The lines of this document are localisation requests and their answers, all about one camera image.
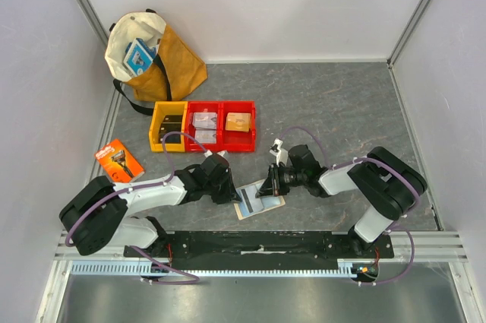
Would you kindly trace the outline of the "silver credit card black stripe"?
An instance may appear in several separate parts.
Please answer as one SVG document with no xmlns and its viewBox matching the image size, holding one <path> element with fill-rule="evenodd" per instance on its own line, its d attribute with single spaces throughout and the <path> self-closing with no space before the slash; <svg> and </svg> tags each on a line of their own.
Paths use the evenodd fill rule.
<svg viewBox="0 0 486 323">
<path fill-rule="evenodd" d="M 264 210 L 262 200 L 256 197 L 257 191 L 257 184 L 247 185 L 237 189 L 237 193 L 241 198 L 238 208 L 243 217 L 248 217 Z"/>
</svg>

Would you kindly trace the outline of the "beige leather card holder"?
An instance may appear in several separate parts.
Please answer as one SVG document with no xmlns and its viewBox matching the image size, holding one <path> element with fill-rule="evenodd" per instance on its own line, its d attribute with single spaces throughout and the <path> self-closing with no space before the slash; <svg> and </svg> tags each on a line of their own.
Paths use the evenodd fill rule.
<svg viewBox="0 0 486 323">
<path fill-rule="evenodd" d="M 257 184 L 258 185 L 258 188 L 260 188 L 260 186 L 262 185 L 263 183 L 263 180 L 259 180 L 257 182 L 253 182 L 251 184 L 248 184 L 248 185 L 253 185 L 253 184 Z M 259 213 L 256 213 L 256 214 L 253 214 L 251 216 L 248 216 L 248 217 L 243 217 L 239 211 L 239 208 L 238 208 L 238 204 L 235 204 L 235 211 L 236 211 L 236 214 L 237 214 L 237 217 L 239 220 L 244 220 L 244 219 L 247 219 L 249 217 L 252 217 L 254 215 L 257 215 L 257 214 L 262 214 L 262 213 L 265 213 L 267 211 L 271 211 L 272 209 L 275 209 L 275 208 L 278 208 L 278 207 L 282 207 L 284 204 L 285 204 L 285 200 L 282 196 L 279 196 L 279 197 L 266 197 L 266 198 L 261 198 L 263 204 L 264 204 L 264 210 L 259 212 Z"/>
</svg>

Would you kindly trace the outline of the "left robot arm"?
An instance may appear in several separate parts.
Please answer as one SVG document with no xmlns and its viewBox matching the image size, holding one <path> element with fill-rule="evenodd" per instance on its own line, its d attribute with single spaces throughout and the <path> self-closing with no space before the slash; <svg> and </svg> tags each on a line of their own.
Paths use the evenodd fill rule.
<svg viewBox="0 0 486 323">
<path fill-rule="evenodd" d="M 68 232 L 65 245 L 76 248 L 82 256 L 130 245 L 150 256 L 160 256 L 167 247 L 163 228 L 156 218 L 136 214 L 187 204 L 203 196 L 215 204 L 241 201 L 229 162 L 221 154 L 208 152 L 202 163 L 174 169 L 159 179 L 119 183 L 97 176 L 59 214 Z"/>
</svg>

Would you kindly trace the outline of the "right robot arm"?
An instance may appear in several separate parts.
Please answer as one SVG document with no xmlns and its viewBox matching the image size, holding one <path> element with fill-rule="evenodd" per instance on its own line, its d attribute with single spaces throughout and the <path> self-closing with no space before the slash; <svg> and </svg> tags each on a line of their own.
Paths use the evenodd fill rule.
<svg viewBox="0 0 486 323">
<path fill-rule="evenodd" d="M 364 157 L 330 168 L 322 166 L 306 144 L 281 150 L 278 141 L 271 154 L 267 178 L 256 198 L 287 195 L 291 188 L 306 188 L 317 198 L 359 190 L 370 207 L 348 232 L 348 248 L 356 257 L 367 256 L 375 241 L 405 216 L 427 191 L 425 178 L 384 147 L 375 147 Z"/>
</svg>

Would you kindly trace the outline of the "lower silver card stack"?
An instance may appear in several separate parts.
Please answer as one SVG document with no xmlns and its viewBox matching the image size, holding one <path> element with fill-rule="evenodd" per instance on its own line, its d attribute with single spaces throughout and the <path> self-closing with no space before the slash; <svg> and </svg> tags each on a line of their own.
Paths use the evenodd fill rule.
<svg viewBox="0 0 486 323">
<path fill-rule="evenodd" d="M 215 144 L 217 142 L 217 132 L 213 129 L 197 129 L 194 138 L 201 144 Z"/>
</svg>

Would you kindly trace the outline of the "black cards in yellow bin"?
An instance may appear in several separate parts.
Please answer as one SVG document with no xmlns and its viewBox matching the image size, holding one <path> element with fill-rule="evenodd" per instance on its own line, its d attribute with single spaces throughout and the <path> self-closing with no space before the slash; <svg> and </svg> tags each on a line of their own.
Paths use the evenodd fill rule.
<svg viewBox="0 0 486 323">
<path fill-rule="evenodd" d="M 166 115 L 163 118 L 161 126 L 159 128 L 159 140 L 163 142 L 164 137 L 167 133 L 174 132 L 174 135 L 169 135 L 166 138 L 166 144 L 180 144 L 181 143 L 181 132 L 183 115 Z"/>
</svg>

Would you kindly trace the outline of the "red middle plastic bin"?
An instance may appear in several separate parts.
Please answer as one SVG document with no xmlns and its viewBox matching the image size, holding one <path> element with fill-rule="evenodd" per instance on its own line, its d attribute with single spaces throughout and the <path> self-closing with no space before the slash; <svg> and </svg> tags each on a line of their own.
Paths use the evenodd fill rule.
<svg viewBox="0 0 486 323">
<path fill-rule="evenodd" d="M 186 152 L 200 152 L 202 149 L 198 144 L 200 142 L 196 141 L 194 138 L 194 133 L 197 130 L 192 125 L 192 114 L 194 112 L 216 112 L 217 113 L 217 121 L 218 121 L 218 110 L 220 107 L 220 102 L 217 101 L 189 101 L 188 102 L 188 111 L 187 111 L 187 118 L 185 121 L 185 133 L 190 135 L 190 138 L 185 138 L 185 151 Z M 201 144 L 208 150 L 217 151 L 220 150 L 220 146 L 218 145 L 218 123 L 217 123 L 217 142 L 215 144 Z"/>
</svg>

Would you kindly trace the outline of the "red plastic bin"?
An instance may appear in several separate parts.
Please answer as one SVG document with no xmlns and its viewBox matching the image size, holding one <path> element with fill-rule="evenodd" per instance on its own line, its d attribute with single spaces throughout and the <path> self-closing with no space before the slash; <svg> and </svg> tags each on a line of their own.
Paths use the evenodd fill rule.
<svg viewBox="0 0 486 323">
<path fill-rule="evenodd" d="M 190 135 L 190 138 L 185 138 L 185 151 L 186 152 L 200 152 L 202 149 L 198 144 L 200 142 L 196 141 L 194 138 L 194 133 L 197 130 L 192 125 L 192 114 L 194 112 L 216 112 L 217 113 L 217 121 L 218 121 L 218 110 L 220 107 L 220 102 L 217 101 L 189 101 L 188 102 L 188 111 L 187 111 L 187 118 L 185 121 L 185 133 Z M 218 123 L 217 123 L 217 142 L 215 144 L 201 144 L 208 150 L 217 151 L 220 150 L 220 146 L 218 145 Z"/>
<path fill-rule="evenodd" d="M 248 131 L 226 129 L 229 113 L 247 113 L 250 116 Z M 256 141 L 256 106 L 254 101 L 225 100 L 218 110 L 218 145 L 228 152 L 254 152 Z"/>
</svg>

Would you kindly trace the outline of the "red right plastic bin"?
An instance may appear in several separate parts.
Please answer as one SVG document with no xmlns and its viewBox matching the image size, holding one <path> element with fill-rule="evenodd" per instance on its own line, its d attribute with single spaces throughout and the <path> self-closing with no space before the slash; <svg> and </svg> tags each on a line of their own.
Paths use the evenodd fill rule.
<svg viewBox="0 0 486 323">
<path fill-rule="evenodd" d="M 250 116 L 248 131 L 226 129 L 229 113 L 247 113 Z M 228 152 L 254 152 L 256 141 L 256 106 L 254 101 L 225 100 L 218 110 L 218 145 Z"/>
</svg>

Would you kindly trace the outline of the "yellow plastic bin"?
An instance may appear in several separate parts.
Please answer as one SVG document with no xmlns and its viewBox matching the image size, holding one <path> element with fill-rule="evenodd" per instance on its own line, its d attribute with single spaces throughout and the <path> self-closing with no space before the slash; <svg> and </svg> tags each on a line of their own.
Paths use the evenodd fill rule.
<svg viewBox="0 0 486 323">
<path fill-rule="evenodd" d="M 155 102 L 153 116 L 149 130 L 149 142 L 152 152 L 163 152 L 162 142 L 159 140 L 159 128 L 166 115 L 183 115 L 181 131 L 185 131 L 185 121 L 187 118 L 187 101 L 159 101 Z"/>
</svg>

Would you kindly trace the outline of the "orange razor box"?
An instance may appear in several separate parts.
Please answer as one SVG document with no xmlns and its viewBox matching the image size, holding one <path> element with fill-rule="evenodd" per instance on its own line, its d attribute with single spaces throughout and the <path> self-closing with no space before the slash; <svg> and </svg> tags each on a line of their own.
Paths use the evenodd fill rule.
<svg viewBox="0 0 486 323">
<path fill-rule="evenodd" d="M 145 173 L 144 168 L 119 139 L 100 148 L 94 157 L 113 182 L 134 182 Z"/>
</svg>

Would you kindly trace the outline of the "mustard and white tote bag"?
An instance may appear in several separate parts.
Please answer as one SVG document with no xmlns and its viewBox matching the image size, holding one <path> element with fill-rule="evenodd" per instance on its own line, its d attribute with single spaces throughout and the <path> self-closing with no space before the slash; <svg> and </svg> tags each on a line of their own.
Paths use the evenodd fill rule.
<svg viewBox="0 0 486 323">
<path fill-rule="evenodd" d="M 136 38 L 150 47 L 157 46 L 157 52 L 151 66 L 140 76 L 132 77 L 123 60 L 128 44 Z M 130 12 L 112 24 L 105 60 L 116 91 L 127 99 L 123 87 L 131 88 L 134 100 L 128 102 L 136 112 L 149 116 L 153 109 L 139 105 L 139 101 L 183 100 L 208 77 L 206 63 L 151 9 Z"/>
</svg>

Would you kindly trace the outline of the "blue razor box in bag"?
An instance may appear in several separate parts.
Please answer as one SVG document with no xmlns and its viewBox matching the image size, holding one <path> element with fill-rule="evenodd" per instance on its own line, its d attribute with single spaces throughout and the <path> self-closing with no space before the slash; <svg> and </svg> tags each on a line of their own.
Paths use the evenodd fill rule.
<svg viewBox="0 0 486 323">
<path fill-rule="evenodd" d="M 150 47 L 141 38 L 130 42 L 125 50 L 124 66 L 132 77 L 143 74 L 156 57 L 157 46 Z"/>
</svg>

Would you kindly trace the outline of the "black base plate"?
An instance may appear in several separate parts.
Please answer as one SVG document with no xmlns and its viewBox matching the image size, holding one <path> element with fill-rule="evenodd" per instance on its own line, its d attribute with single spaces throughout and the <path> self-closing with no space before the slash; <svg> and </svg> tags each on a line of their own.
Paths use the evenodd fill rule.
<svg viewBox="0 0 486 323">
<path fill-rule="evenodd" d="M 394 257 L 389 236 L 361 248 L 347 234 L 330 231 L 176 231 L 144 251 L 157 260 L 170 257 L 179 270 L 201 271 L 331 270 L 339 259 Z"/>
</svg>

